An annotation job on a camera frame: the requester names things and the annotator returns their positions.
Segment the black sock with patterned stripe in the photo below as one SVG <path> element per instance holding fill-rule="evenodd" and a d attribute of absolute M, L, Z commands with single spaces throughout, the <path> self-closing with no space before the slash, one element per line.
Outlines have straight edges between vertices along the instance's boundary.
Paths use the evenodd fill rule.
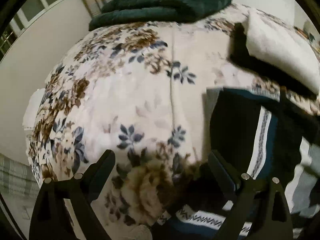
<path fill-rule="evenodd" d="M 253 179 L 277 177 L 284 189 L 301 162 L 300 144 L 305 138 L 319 146 L 319 115 L 311 115 L 292 103 L 284 92 L 263 95 L 242 89 L 207 90 L 210 150 L 217 151 L 238 172 Z M 225 198 L 210 171 L 201 165 L 195 181 L 174 162 L 174 181 L 182 180 L 182 192 L 152 226 L 153 239 L 213 239 L 229 215 L 233 202 Z M 319 181 L 311 191 L 319 204 Z M 293 239 L 319 239 L 319 212 L 311 218 L 291 214 Z M 248 217 L 238 239 L 245 239 L 252 224 Z"/>

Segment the black grey white striped sock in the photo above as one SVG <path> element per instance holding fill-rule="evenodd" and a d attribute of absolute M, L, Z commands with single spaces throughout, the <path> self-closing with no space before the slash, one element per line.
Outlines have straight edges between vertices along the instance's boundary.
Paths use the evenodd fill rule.
<path fill-rule="evenodd" d="M 296 165 L 294 178 L 285 189 L 285 197 L 291 214 L 311 218 L 319 212 L 319 204 L 312 204 L 311 191 L 319 181 L 319 146 L 305 138 L 300 144 L 301 162 Z"/>

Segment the floral fleece blanket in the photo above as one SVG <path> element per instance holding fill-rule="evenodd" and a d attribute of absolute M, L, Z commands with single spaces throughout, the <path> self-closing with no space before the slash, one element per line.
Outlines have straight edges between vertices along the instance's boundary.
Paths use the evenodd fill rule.
<path fill-rule="evenodd" d="M 39 187 L 84 173 L 112 150 L 115 166 L 91 207 L 110 239 L 153 239 L 152 226 L 182 192 L 174 162 L 195 181 L 208 160 L 207 90 L 284 92 L 319 115 L 319 94 L 307 99 L 230 60 L 231 33 L 241 23 L 246 35 L 249 9 L 232 4 L 192 24 L 117 24 L 76 43 L 46 78 L 28 139 Z M 308 42 L 319 61 L 300 29 L 256 10 Z"/>

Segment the black folded cloth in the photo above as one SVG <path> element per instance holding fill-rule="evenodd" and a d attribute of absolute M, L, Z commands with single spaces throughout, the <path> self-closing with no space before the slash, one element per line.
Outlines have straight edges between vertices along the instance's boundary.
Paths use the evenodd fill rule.
<path fill-rule="evenodd" d="M 279 68 L 249 55 L 246 48 L 247 36 L 244 34 L 244 27 L 241 23 L 235 24 L 231 38 L 229 58 L 233 63 L 241 68 L 257 73 L 263 80 L 273 81 L 280 87 L 285 87 L 287 90 L 291 90 L 307 99 L 316 99 L 317 95 L 301 82 Z"/>

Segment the white folded cloth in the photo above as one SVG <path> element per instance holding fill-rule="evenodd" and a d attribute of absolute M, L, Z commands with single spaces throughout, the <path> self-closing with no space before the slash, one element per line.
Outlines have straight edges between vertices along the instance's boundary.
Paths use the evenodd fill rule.
<path fill-rule="evenodd" d="M 294 31 L 249 9 L 246 29 L 249 55 L 267 62 L 319 94 L 319 61 Z"/>

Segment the dark green folded garment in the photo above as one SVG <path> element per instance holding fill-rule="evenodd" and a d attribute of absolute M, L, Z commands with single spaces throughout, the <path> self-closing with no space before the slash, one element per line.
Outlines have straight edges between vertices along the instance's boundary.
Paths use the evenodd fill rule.
<path fill-rule="evenodd" d="M 111 0 L 89 23 L 89 30 L 135 22 L 193 23 L 217 13 L 232 0 Z"/>

